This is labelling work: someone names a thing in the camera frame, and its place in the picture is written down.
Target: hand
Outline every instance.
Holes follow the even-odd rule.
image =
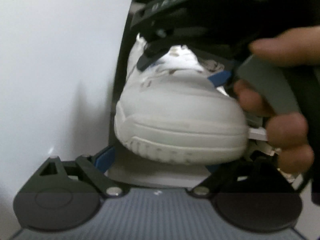
[[[250,44],[250,50],[282,67],[320,64],[320,27],[291,29],[273,39],[257,40]],[[299,113],[276,115],[267,101],[244,80],[235,84],[234,91],[245,111],[271,117],[266,125],[267,136],[270,145],[282,149],[280,169],[286,173],[307,171],[314,153],[308,144],[305,117]]]

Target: blue plastic piece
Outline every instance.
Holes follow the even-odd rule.
[[[210,165],[210,166],[206,166],[206,168],[210,173],[214,173],[219,168],[219,166],[220,166],[219,164]]]
[[[107,148],[95,161],[94,166],[105,173],[116,159],[116,149],[114,147]]]
[[[208,77],[208,79],[212,82],[215,87],[223,86],[227,83],[229,78],[231,78],[232,74],[230,71],[224,70],[222,72],[215,73]]]

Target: black round pad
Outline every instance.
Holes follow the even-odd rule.
[[[100,197],[89,184],[73,180],[54,184],[40,192],[17,194],[14,211],[22,227],[63,231],[83,224],[98,211]]]
[[[302,211],[299,194],[274,180],[244,180],[223,189],[218,212],[231,224],[252,232],[275,232],[294,226]]]

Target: white curved panel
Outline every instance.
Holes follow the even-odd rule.
[[[0,238],[12,200],[49,155],[108,144],[113,79],[131,0],[0,0]]]

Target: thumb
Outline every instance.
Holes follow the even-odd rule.
[[[250,50],[278,66],[320,64],[320,26],[290,29],[276,38],[252,42]]]

